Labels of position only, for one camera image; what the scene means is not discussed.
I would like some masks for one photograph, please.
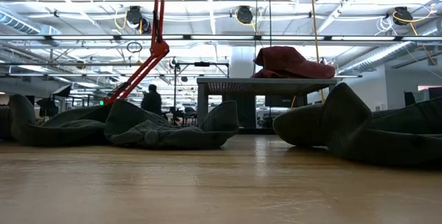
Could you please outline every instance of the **person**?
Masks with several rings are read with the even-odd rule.
[[[161,115],[161,95],[157,93],[157,86],[154,84],[149,85],[149,92],[144,93],[143,101],[141,102],[141,108],[151,113]]]

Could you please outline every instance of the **wooden floor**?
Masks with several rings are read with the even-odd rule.
[[[0,143],[0,223],[442,223],[442,172],[236,136],[216,151]]]

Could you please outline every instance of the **table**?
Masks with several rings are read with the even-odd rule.
[[[198,85],[198,121],[209,111],[209,95],[306,95],[324,88],[332,90],[336,79],[204,78]]]

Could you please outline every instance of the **ceiling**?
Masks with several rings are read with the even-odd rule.
[[[320,35],[394,35],[389,31],[380,31],[380,20],[386,12],[393,12],[394,7],[406,6],[415,18],[425,17],[429,13],[430,4],[435,3],[435,12],[424,21],[416,23],[419,27],[439,17],[442,4],[439,0],[316,0],[317,26]],[[130,6],[140,6],[142,14],[152,19],[153,0],[0,0],[0,12],[7,12],[27,24],[41,29],[42,26],[52,26],[62,35],[137,35],[137,31],[129,25],[123,29],[124,13]],[[311,0],[166,0],[165,4],[165,35],[254,35],[253,26],[242,25],[235,18],[238,6],[250,6],[254,15],[257,35],[313,35],[314,21],[309,17],[312,11]],[[393,26],[398,35],[411,35],[409,26]],[[0,24],[0,35],[23,35],[9,26]],[[38,42],[10,41],[14,47],[27,49],[35,54],[35,62],[40,58],[56,57],[59,63],[76,62],[86,63],[136,63],[144,61],[149,55],[149,41],[140,42],[143,49],[139,53],[130,53],[126,49],[128,41],[63,41],[58,46],[44,46]],[[163,93],[170,93],[173,89],[173,76],[169,62],[175,58],[179,62],[219,62],[229,63],[232,59],[234,46],[256,46],[257,49],[268,46],[269,43],[255,42],[235,43],[232,41],[168,41],[171,51],[140,86],[146,88],[150,83],[157,84]],[[314,43],[292,45],[307,59],[316,60]],[[360,46],[339,44],[320,46],[319,53],[327,61],[336,66],[343,66],[373,48],[375,45],[361,44]],[[136,66],[103,66],[103,71],[109,73],[131,74]],[[38,72],[17,68],[17,72]],[[92,69],[89,73],[99,73],[100,68]],[[196,100],[196,85],[194,77],[224,76],[227,70],[221,67],[194,67],[190,66],[181,75],[189,75],[188,81],[178,80],[178,85],[188,89],[187,95],[182,94],[178,103]],[[70,68],[69,73],[79,72],[77,68]],[[110,88],[115,82],[102,80],[98,88]]]

